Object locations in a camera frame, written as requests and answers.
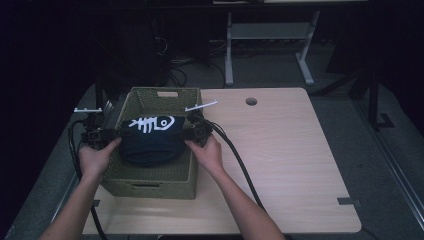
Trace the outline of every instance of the wicker basket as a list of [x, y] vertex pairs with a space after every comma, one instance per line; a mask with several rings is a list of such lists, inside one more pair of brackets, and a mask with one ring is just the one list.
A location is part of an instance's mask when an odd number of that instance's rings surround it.
[[[197, 88], [133, 88], [116, 123], [140, 117], [186, 116], [185, 107], [201, 104]], [[167, 164], [140, 167], [112, 154], [102, 186], [114, 196], [194, 199], [197, 185], [197, 161], [189, 148]]]

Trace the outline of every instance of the dark floor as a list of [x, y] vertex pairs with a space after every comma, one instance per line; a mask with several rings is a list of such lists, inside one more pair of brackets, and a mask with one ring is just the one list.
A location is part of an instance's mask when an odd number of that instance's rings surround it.
[[[326, 73], [333, 46], [313, 45], [307, 63], [315, 85], [303, 80], [294, 53], [301, 43], [285, 45], [274, 51], [260, 51], [249, 58], [234, 59], [232, 88], [301, 87], [315, 92], [342, 77]], [[212, 59], [223, 68], [222, 56]], [[202, 64], [179, 68], [187, 75], [187, 87], [221, 88], [223, 78], [216, 67]], [[357, 201], [357, 213], [364, 230], [352, 234], [295, 234], [297, 240], [315, 239], [424, 239], [410, 206], [389, 170], [385, 154], [373, 137], [362, 109], [367, 108], [367, 96], [351, 100], [347, 93], [352, 83], [345, 84], [325, 96], [311, 97], [311, 102], [328, 140], [334, 158], [352, 199]], [[79, 107], [94, 107], [93, 88], [81, 99]], [[379, 113], [386, 113], [393, 128], [377, 133], [390, 147], [416, 193], [424, 197], [424, 138], [402, 112], [396, 98], [380, 88]], [[74, 114], [70, 122], [80, 118]], [[53, 218], [73, 176], [68, 154], [66, 132], [58, 139], [30, 196], [13, 225], [8, 239], [36, 239]], [[110, 239], [156, 239], [157, 236], [109, 236]], [[83, 239], [100, 239], [84, 236]]]

